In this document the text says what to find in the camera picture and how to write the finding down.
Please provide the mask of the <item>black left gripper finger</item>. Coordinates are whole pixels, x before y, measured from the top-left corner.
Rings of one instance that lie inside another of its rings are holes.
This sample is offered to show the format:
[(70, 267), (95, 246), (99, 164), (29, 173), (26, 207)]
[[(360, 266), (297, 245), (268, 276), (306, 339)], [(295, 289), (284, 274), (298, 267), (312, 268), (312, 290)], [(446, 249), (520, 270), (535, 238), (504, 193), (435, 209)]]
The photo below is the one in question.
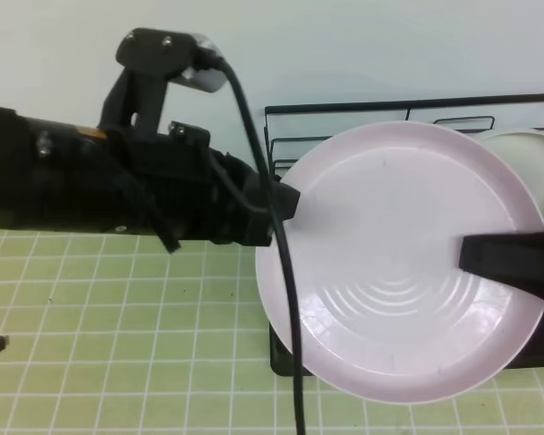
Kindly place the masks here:
[(544, 300), (544, 232), (466, 236), (459, 268)]

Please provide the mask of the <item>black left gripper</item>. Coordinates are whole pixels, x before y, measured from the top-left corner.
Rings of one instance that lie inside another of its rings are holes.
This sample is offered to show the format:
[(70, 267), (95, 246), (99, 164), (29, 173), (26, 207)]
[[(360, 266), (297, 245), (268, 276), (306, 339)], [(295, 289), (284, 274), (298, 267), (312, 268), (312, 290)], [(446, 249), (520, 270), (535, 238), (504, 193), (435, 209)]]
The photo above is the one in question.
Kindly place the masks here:
[(272, 239), (270, 199), (280, 220), (296, 214), (300, 192), (272, 180), (266, 195), (244, 161), (209, 146), (207, 130), (175, 122), (169, 133), (144, 139), (132, 126), (103, 127), (110, 153), (131, 175), (108, 200), (105, 230), (155, 235), (163, 243), (207, 240), (267, 247)]

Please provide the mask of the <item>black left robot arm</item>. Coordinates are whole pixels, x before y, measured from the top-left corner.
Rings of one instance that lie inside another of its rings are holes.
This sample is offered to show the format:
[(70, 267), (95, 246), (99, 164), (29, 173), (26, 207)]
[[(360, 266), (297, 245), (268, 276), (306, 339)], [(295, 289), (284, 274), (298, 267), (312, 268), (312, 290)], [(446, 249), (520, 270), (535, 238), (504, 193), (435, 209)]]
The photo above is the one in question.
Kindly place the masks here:
[[(272, 223), (258, 174), (184, 124), (138, 139), (0, 108), (0, 228), (154, 235), (267, 247)], [(299, 271), (354, 256), (367, 281), (447, 269), (461, 236), (544, 227), (518, 176), (475, 140), (433, 124), (358, 127), (309, 151), (272, 183)]]

